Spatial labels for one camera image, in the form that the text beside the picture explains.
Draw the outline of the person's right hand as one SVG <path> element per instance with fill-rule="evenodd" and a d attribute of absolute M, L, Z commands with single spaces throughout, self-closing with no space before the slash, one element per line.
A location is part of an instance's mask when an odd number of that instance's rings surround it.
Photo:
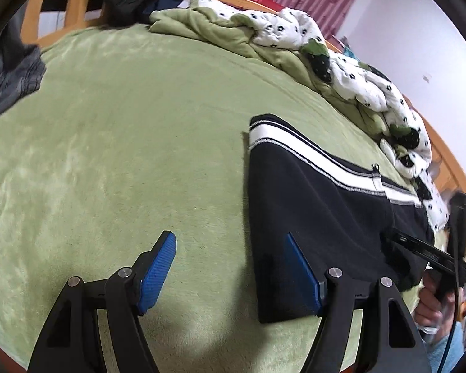
<path fill-rule="evenodd" d="M 413 319 L 420 326 L 436 327 L 438 331 L 433 337 L 433 342 L 439 342 L 449 334 L 455 316 L 455 294 L 447 293 L 439 301 L 435 297 L 437 279 L 431 269 L 423 274 L 423 288 L 418 293 L 418 304 L 413 312 Z"/>

